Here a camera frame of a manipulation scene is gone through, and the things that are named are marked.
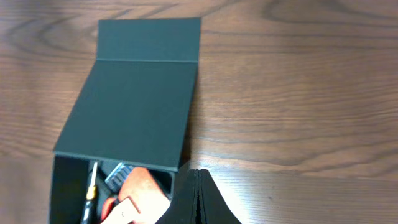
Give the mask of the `orange scraper wooden handle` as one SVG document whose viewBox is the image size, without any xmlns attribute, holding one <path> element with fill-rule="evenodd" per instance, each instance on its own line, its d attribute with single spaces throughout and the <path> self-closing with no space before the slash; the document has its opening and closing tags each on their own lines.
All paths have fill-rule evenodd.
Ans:
<svg viewBox="0 0 398 224">
<path fill-rule="evenodd" d="M 118 200 L 101 224 L 155 223 L 170 206 L 170 200 L 143 167 L 132 170 L 119 191 Z"/>
</svg>

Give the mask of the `red handled pliers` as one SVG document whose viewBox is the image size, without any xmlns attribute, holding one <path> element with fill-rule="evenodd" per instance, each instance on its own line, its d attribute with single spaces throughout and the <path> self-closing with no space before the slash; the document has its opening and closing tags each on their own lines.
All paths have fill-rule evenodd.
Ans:
<svg viewBox="0 0 398 224">
<path fill-rule="evenodd" d="M 109 197 L 104 201 L 103 207 L 101 209 L 100 222 L 103 222 L 107 218 L 118 202 L 119 200 L 117 197 Z"/>
</svg>

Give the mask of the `blue precision screwdriver case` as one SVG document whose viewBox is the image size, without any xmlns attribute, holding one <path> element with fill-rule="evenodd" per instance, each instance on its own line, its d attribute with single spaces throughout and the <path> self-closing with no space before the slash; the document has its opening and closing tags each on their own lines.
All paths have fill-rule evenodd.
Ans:
<svg viewBox="0 0 398 224">
<path fill-rule="evenodd" d="M 120 191 L 133 168 L 134 166 L 121 162 L 110 172 L 107 178 L 105 178 L 105 183 L 111 189 L 112 193 Z"/>
</svg>

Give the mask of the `black yellow screwdriver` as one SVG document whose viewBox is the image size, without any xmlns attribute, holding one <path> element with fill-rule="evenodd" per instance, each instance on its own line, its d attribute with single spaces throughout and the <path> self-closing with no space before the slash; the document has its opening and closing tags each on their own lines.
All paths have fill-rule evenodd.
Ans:
<svg viewBox="0 0 398 224">
<path fill-rule="evenodd" d="M 97 195 L 97 186 L 96 186 L 97 171 L 98 171 L 98 163 L 94 162 L 91 171 L 89 185 L 86 192 L 83 214 L 80 220 L 80 224 L 93 223 L 93 217 L 96 210 L 95 205 L 96 205 L 96 195 Z"/>
</svg>

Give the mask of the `dark green box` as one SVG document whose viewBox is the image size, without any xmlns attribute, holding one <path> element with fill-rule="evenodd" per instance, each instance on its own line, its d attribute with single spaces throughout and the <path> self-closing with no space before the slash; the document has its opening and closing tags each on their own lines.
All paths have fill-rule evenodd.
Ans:
<svg viewBox="0 0 398 224">
<path fill-rule="evenodd" d="M 94 161 L 153 170 L 175 192 L 201 20 L 100 20 L 97 53 L 54 148 L 49 223 L 79 223 Z"/>
</svg>

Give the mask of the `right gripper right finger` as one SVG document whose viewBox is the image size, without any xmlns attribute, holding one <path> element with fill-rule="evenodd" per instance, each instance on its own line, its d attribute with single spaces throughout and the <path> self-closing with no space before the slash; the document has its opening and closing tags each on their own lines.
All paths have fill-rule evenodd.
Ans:
<svg viewBox="0 0 398 224">
<path fill-rule="evenodd" d="M 241 224 L 227 206 L 210 172 L 198 171 L 197 223 Z"/>
</svg>

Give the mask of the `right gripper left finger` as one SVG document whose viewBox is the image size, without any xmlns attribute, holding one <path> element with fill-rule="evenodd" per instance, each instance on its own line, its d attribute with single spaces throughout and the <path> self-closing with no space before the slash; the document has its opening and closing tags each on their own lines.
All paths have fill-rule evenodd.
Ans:
<svg viewBox="0 0 398 224">
<path fill-rule="evenodd" d="M 189 170 L 180 191 L 156 224 L 194 224 L 197 222 L 197 205 L 198 170 Z"/>
</svg>

